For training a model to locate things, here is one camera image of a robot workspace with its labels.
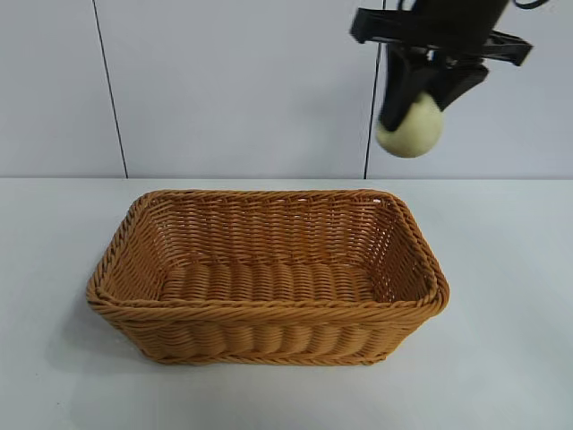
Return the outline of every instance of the white ball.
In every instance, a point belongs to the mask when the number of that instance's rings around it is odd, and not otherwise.
[[[424,155],[440,139],[443,114],[432,96],[426,92],[416,98],[402,124],[389,132],[377,122],[376,140],[390,154],[402,158]]]

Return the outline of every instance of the woven basket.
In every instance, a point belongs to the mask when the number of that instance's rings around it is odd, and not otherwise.
[[[409,210],[378,191],[137,200],[91,307],[161,363],[372,364],[448,302]]]

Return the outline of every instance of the white table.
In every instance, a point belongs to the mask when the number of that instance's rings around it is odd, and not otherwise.
[[[410,206],[448,308],[374,366],[164,366],[91,312],[127,207],[161,188],[378,188]],[[573,182],[0,180],[2,429],[573,428]]]

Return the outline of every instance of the rectangular basket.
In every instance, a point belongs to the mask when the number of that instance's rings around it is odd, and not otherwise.
[[[160,191],[130,208],[91,307],[161,363],[372,364],[447,304],[379,191]]]

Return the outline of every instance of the white wall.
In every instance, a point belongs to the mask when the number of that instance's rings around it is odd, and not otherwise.
[[[369,177],[573,177],[573,2],[510,5],[498,30],[534,45],[521,67],[487,62],[490,76],[445,111],[438,146],[397,159],[372,141]],[[381,67],[376,113],[385,85]]]
[[[130,176],[362,177],[358,0],[98,0]]]
[[[376,47],[348,28],[380,0],[96,1],[132,177],[362,177]],[[372,142],[369,177],[573,177],[572,13],[510,6],[523,67],[489,62],[427,156]],[[91,0],[0,2],[0,176],[122,176],[118,143]]]
[[[90,0],[0,2],[0,176],[121,176]]]

